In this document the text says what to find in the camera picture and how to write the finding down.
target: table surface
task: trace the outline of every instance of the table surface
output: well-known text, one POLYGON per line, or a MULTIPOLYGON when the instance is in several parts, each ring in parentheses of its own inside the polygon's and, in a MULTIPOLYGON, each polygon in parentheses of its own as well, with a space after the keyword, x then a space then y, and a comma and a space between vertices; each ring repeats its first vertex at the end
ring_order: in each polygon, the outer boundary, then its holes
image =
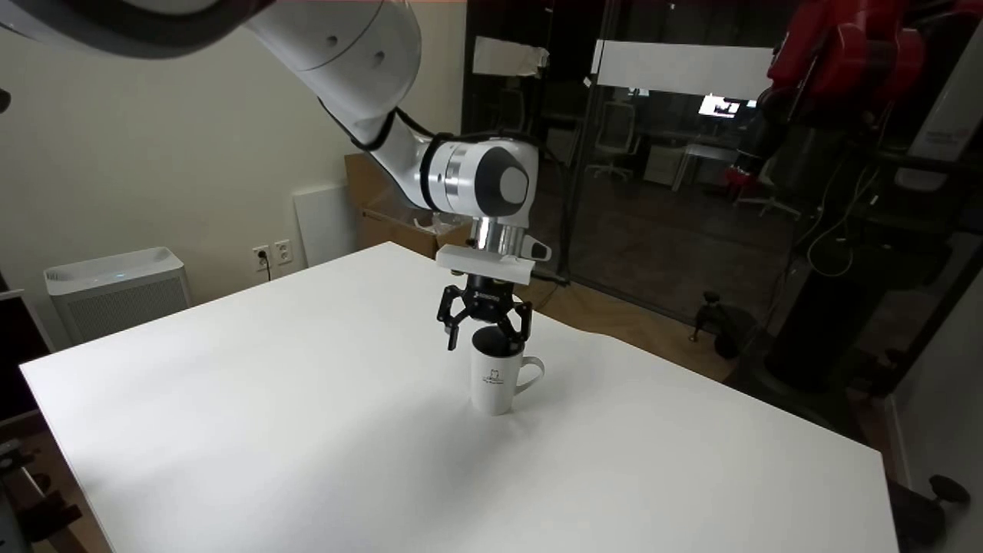
POLYGON ((470 413, 447 284, 379 247, 25 375, 120 553, 897 553, 874 449, 548 317, 470 413))

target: mug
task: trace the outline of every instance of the mug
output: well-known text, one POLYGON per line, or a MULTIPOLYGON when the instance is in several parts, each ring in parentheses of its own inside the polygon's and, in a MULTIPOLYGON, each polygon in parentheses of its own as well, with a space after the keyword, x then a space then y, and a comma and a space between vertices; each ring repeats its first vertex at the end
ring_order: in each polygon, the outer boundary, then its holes
POLYGON ((510 342, 497 327, 473 333, 470 404, 487 414, 512 413, 512 399, 539 383, 548 366, 521 356, 521 343, 510 342), (519 383, 519 371, 534 366, 539 375, 519 383))

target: white wall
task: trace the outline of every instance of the white wall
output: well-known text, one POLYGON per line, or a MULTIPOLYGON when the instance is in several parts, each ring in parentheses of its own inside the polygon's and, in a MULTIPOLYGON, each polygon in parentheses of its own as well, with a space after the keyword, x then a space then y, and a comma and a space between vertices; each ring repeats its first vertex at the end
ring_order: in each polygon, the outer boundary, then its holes
MULTIPOLYGON (((416 10, 425 67, 405 112, 451 133, 468 2, 416 10)), ((353 152, 246 32, 179 63, 0 34, 0 86, 14 92, 0 118, 0 271, 46 327, 40 271, 93 255, 173 247, 198 300, 258 284, 249 247, 295 240, 290 190, 345 178, 353 152)))
POLYGON ((953 524, 939 553, 983 549, 983 272, 894 396, 910 484, 927 476, 966 482, 975 506, 953 524))

